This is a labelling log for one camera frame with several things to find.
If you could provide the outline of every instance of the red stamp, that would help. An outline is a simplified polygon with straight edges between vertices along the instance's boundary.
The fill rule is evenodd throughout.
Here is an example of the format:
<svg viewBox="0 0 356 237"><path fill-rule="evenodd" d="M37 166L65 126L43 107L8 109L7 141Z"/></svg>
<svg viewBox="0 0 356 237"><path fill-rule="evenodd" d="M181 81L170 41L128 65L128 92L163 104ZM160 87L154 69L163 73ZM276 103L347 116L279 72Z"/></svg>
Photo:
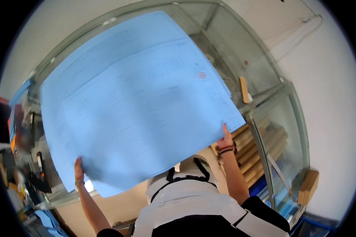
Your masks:
<svg viewBox="0 0 356 237"><path fill-rule="evenodd" d="M207 75L206 75L205 72L200 72L200 73L199 73L199 77L204 79L204 78L207 77Z"/></svg>

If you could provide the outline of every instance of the glass display cabinet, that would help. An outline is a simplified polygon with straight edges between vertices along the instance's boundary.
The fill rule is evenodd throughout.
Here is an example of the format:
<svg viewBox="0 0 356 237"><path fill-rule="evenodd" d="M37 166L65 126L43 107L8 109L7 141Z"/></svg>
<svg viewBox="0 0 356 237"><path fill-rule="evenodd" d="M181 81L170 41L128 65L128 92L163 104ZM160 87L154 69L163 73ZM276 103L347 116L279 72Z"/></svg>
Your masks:
<svg viewBox="0 0 356 237"><path fill-rule="evenodd" d="M86 23L60 42L36 68L36 85L28 93L33 108L42 114L38 88L69 54L101 32L154 11L166 12L181 26L223 78L256 143L261 162L258 163L258 173L266 179L266 186L258 196L292 224L295 216L303 210L295 199L309 168L308 138L302 109L293 84L284 78L261 39L222 1L142 1ZM242 101L240 76L246 79L253 98L249 104ZM269 118L270 123L262 134L259 123L264 118ZM268 134L279 136L280 143L272 145ZM79 200L77 192L68 193L60 180L52 185L52 190L52 194L44 195L40 208L50 209ZM93 190L91 195L97 195L97 192Z"/></svg>

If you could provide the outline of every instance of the light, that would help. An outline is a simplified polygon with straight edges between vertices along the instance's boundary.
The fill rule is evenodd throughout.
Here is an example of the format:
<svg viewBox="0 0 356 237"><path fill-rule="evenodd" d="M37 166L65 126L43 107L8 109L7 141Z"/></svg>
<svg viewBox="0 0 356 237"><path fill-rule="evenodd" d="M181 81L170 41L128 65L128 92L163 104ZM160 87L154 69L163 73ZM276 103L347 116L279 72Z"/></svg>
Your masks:
<svg viewBox="0 0 356 237"><path fill-rule="evenodd" d="M91 180L87 180L84 183L84 187L86 188L87 192L92 192L94 190L94 186L91 183Z"/></svg>

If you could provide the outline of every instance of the stack of blue papers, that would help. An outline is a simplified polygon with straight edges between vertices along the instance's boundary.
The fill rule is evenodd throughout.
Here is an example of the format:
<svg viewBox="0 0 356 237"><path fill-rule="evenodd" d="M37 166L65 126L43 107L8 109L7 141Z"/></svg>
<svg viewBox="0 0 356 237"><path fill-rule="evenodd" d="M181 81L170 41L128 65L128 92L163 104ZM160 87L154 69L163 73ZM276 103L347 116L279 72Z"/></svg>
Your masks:
<svg viewBox="0 0 356 237"><path fill-rule="evenodd" d="M45 136L67 191L74 162L103 197L169 170L245 121L202 51L162 11L69 55L40 87Z"/></svg>

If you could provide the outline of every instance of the bracelet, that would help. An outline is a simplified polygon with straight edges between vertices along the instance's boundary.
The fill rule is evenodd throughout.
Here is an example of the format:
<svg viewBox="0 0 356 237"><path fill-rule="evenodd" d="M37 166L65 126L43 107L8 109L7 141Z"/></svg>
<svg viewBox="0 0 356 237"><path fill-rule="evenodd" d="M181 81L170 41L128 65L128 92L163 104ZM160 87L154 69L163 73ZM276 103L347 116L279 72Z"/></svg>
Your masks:
<svg viewBox="0 0 356 237"><path fill-rule="evenodd" d="M78 184L83 184L84 185L84 181L83 180L76 180L75 181L75 187L78 187Z"/></svg>
<svg viewBox="0 0 356 237"><path fill-rule="evenodd" d="M220 152L220 155L222 155L223 153L226 153L226 152L228 152L228 151L233 151L233 149L222 150L222 151Z"/></svg>
<svg viewBox="0 0 356 237"><path fill-rule="evenodd" d="M224 150L224 149L234 149L234 146L224 146L222 148L219 148L220 151Z"/></svg>

